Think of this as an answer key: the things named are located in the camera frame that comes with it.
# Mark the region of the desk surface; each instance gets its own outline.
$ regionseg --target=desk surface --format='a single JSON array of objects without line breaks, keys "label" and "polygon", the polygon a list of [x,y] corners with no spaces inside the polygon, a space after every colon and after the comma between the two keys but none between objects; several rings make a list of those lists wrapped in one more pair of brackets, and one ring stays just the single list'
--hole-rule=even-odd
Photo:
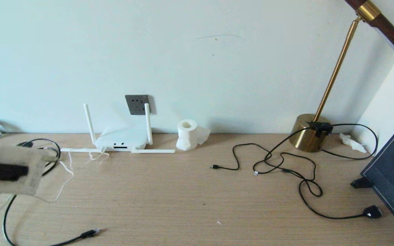
[{"label": "desk surface", "polygon": [[[62,148],[91,146],[88,134],[12,134],[0,145],[45,137]],[[289,143],[275,151],[289,151],[317,163],[316,181],[324,195],[306,199],[332,216],[359,214],[370,205],[383,210],[377,220],[329,220],[303,204],[300,179],[281,171],[254,176],[253,163],[265,153],[255,146],[237,149],[239,171],[214,170],[213,164],[234,167],[232,146],[255,142],[272,148],[285,134],[213,134],[202,146],[175,154],[111,153],[101,165],[89,162],[87,153],[72,153],[75,178],[53,204],[19,196],[8,218],[8,233],[18,245],[59,243],[96,227],[100,235],[73,245],[394,245],[394,216],[371,189],[355,190],[349,184],[360,177],[369,160],[352,161],[326,153],[305,153]],[[176,134],[155,134],[151,148],[174,148]],[[357,155],[338,142],[330,150]],[[63,161],[69,163],[67,153]],[[305,176],[311,164],[287,157],[283,164]],[[69,177],[62,166],[41,181],[38,195],[54,198]],[[0,245],[8,245],[2,231]]]}]

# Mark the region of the gray wall socket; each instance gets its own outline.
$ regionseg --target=gray wall socket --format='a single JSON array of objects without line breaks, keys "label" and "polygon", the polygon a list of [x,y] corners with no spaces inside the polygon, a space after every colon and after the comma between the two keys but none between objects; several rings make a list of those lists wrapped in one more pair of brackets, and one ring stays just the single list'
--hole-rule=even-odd
[{"label": "gray wall socket", "polygon": [[131,115],[145,115],[144,103],[149,103],[148,95],[126,95],[126,101]]}]

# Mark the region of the wifi router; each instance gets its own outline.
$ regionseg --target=wifi router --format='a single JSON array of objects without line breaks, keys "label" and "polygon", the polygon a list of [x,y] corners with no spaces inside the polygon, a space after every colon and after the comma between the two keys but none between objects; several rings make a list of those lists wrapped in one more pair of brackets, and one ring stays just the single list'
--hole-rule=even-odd
[{"label": "wifi router", "polygon": [[174,153],[175,149],[145,149],[147,144],[153,144],[152,127],[150,124],[150,106],[145,107],[145,120],[147,128],[144,127],[108,127],[97,139],[94,134],[91,116],[87,104],[83,104],[86,120],[88,121],[89,132],[92,144],[96,149],[62,149],[71,152],[108,152],[108,151],[127,151],[132,153]]}]

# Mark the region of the toilet paper roll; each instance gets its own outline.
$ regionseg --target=toilet paper roll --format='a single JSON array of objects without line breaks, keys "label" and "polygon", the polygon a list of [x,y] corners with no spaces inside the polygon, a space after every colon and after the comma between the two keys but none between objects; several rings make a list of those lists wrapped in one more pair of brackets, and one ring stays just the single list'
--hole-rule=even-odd
[{"label": "toilet paper roll", "polygon": [[200,127],[195,120],[181,120],[177,124],[179,139],[176,147],[181,150],[191,150],[203,144],[211,130]]}]

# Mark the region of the power cord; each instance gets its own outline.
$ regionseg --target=power cord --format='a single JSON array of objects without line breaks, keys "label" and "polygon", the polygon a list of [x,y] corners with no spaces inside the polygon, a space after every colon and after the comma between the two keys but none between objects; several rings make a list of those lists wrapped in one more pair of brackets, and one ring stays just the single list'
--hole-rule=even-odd
[{"label": "power cord", "polygon": [[[59,162],[60,157],[61,157],[61,148],[60,148],[60,146],[59,146],[56,142],[54,142],[54,141],[52,141],[52,140],[49,140],[49,139],[46,139],[46,138],[36,138],[36,139],[30,140],[30,141],[28,141],[28,142],[20,143],[19,146],[22,146],[22,147],[29,146],[29,147],[31,147],[31,146],[32,146],[32,143],[35,142],[35,141],[38,141],[38,140],[48,141],[48,142],[51,142],[51,143],[53,143],[54,145],[56,145],[56,149],[55,149],[55,148],[39,148],[39,149],[50,149],[50,150],[52,150],[52,151],[54,151],[54,152],[56,153],[56,157],[57,157],[57,160],[56,160],[55,162],[49,162],[49,163],[47,163],[47,165],[45,166],[45,167],[48,167],[48,166],[50,166],[50,167],[49,167],[46,171],[44,171],[44,173],[42,174],[42,177],[44,177],[45,175],[47,175],[48,173],[50,173],[50,171],[52,171],[53,169],[56,168],[56,165],[57,165],[57,163]],[[3,219],[3,233],[4,233],[4,237],[5,237],[5,239],[7,240],[7,242],[8,242],[9,244],[11,244],[12,246],[16,246],[16,244],[14,244],[14,243],[10,240],[10,238],[9,238],[9,236],[8,236],[8,234],[7,234],[6,222],[7,222],[8,212],[9,212],[10,207],[12,206],[13,201],[14,201],[14,199],[15,199],[16,197],[17,197],[17,195],[14,195],[13,198],[11,199],[10,203],[8,204],[7,209],[6,209],[6,211],[5,211],[5,214],[4,214],[4,219]],[[89,230],[89,231],[87,231],[87,232],[83,232],[83,233],[80,234],[80,236],[78,236],[78,237],[75,237],[75,238],[73,238],[73,239],[70,239],[70,240],[65,241],[65,242],[62,242],[62,243],[53,244],[53,245],[51,245],[51,246],[63,246],[63,245],[67,245],[67,244],[73,243],[73,242],[78,241],[78,240],[82,240],[82,239],[85,239],[85,238],[88,238],[88,237],[93,237],[93,236],[97,235],[98,233],[100,233],[100,229],[98,229],[98,228],[95,229],[95,230]]]},{"label": "power cord", "polygon": [[[233,156],[235,157],[235,160],[236,160],[236,163],[237,163],[237,167],[236,167],[236,168],[226,168],[226,167],[222,167],[222,166],[220,166],[220,165],[212,165],[211,168],[213,168],[213,169],[226,169],[226,170],[233,170],[233,171],[239,170],[240,164],[239,164],[238,157],[237,157],[237,155],[236,155],[236,153],[235,153],[235,149],[236,149],[237,147],[239,147],[239,146],[255,145],[255,146],[258,146],[259,148],[263,149],[264,151],[266,151],[267,154],[266,154],[266,156],[264,157],[263,160],[261,160],[261,161],[259,161],[259,162],[256,162],[256,163],[253,165],[253,171],[254,171],[253,174],[256,176],[256,175],[258,175],[258,174],[266,174],[266,173],[270,173],[271,171],[274,171],[274,170],[276,170],[276,169],[280,169],[280,170],[282,170],[282,171],[285,172],[285,173],[290,173],[290,174],[292,174],[292,175],[294,175],[294,176],[300,178],[301,181],[300,181],[300,183],[299,183],[299,195],[300,195],[300,197],[302,198],[302,201],[305,203],[305,205],[306,205],[312,212],[314,212],[316,215],[322,216],[322,217],[324,217],[324,218],[336,219],[336,220],[340,220],[340,219],[350,219],[350,218],[359,218],[359,217],[364,217],[364,216],[366,216],[366,217],[368,217],[368,218],[379,218],[379,217],[381,217],[382,212],[379,210],[379,208],[378,208],[377,206],[370,206],[370,207],[365,208],[362,214],[359,214],[359,215],[352,215],[352,216],[345,216],[345,217],[332,217],[332,216],[327,216],[327,215],[324,215],[324,214],[322,214],[322,213],[319,213],[319,212],[317,212],[315,209],[313,209],[313,208],[311,207],[310,204],[308,204],[308,202],[306,201],[306,199],[305,199],[305,197],[303,196],[303,193],[302,193],[302,185],[303,185],[303,184],[306,184],[306,185],[308,186],[308,190],[309,190],[310,193],[313,194],[314,196],[316,196],[316,197],[321,197],[321,196],[323,195],[323,190],[322,190],[322,188],[320,187],[320,185],[319,185],[317,182],[314,181],[314,180],[316,179],[316,163],[315,163],[313,160],[309,159],[308,157],[301,156],[301,155],[296,155],[296,154],[291,154],[291,153],[288,153],[288,152],[281,152],[281,153],[279,153],[280,157],[282,158],[282,161],[279,163],[279,165],[272,165],[272,164],[270,164],[270,163],[268,162],[268,160],[269,160],[269,159],[272,157],[272,155],[273,155],[272,152],[273,152],[277,147],[279,147],[281,144],[283,144],[286,140],[290,139],[291,137],[293,137],[294,135],[296,135],[297,133],[299,133],[299,132],[301,132],[301,131],[305,131],[306,129],[314,129],[314,130],[316,130],[316,128],[315,128],[315,126],[314,126],[313,124],[310,124],[310,125],[311,125],[311,127],[307,127],[307,128],[304,128],[304,129],[300,129],[300,130],[298,130],[298,131],[296,131],[296,132],[293,132],[293,133],[290,134],[288,137],[286,137],[285,139],[283,139],[280,143],[278,143],[275,147],[273,147],[270,151],[267,150],[266,148],[262,147],[261,145],[256,144],[256,143],[243,143],[243,144],[240,144],[240,145],[235,145],[235,146],[232,148],[232,152],[233,152]],[[364,125],[361,125],[361,124],[335,124],[335,125],[324,124],[324,127],[326,128],[327,134],[330,134],[330,133],[331,133],[332,128],[333,128],[334,126],[364,126]],[[377,148],[378,148],[378,137],[377,137],[377,135],[374,133],[374,131],[372,131],[370,128],[368,128],[367,126],[364,126],[364,127],[367,128],[367,129],[369,129],[369,130],[372,132],[372,134],[373,134],[374,137],[375,137],[375,142],[376,142],[376,143],[375,143],[375,150],[372,152],[372,154],[370,154],[370,155],[367,156],[367,157],[363,157],[363,158],[352,158],[352,157],[347,157],[347,156],[342,156],[342,155],[339,155],[339,154],[331,153],[331,152],[329,152],[329,151],[325,151],[325,150],[322,149],[322,148],[319,148],[319,149],[322,150],[322,151],[324,151],[325,153],[332,154],[332,155],[339,156],[339,157],[343,157],[343,158],[355,159],[355,160],[367,159],[367,158],[371,157],[372,155],[374,155],[375,152],[377,151]],[[284,160],[285,160],[285,159],[284,159],[284,156],[283,156],[284,154],[288,154],[288,155],[291,155],[291,156],[294,156],[294,157],[298,157],[298,158],[302,158],[302,159],[306,159],[306,160],[310,161],[310,162],[313,164],[313,177],[312,177],[311,179],[308,179],[308,178],[306,178],[305,176],[303,176],[302,174],[300,174],[300,173],[297,172],[297,171],[294,171],[294,170],[291,170],[291,169],[288,169],[288,168],[282,168],[282,167],[280,167],[280,166],[284,163]],[[270,166],[270,167],[272,167],[272,168],[271,168],[270,170],[268,170],[268,171],[265,171],[265,172],[258,172],[255,168],[256,168],[256,166],[257,166],[258,164],[260,164],[260,163],[265,163],[265,164],[267,164],[268,166]],[[311,184],[315,185],[315,186],[318,188],[319,193],[313,192],[313,190],[311,189]]]}]

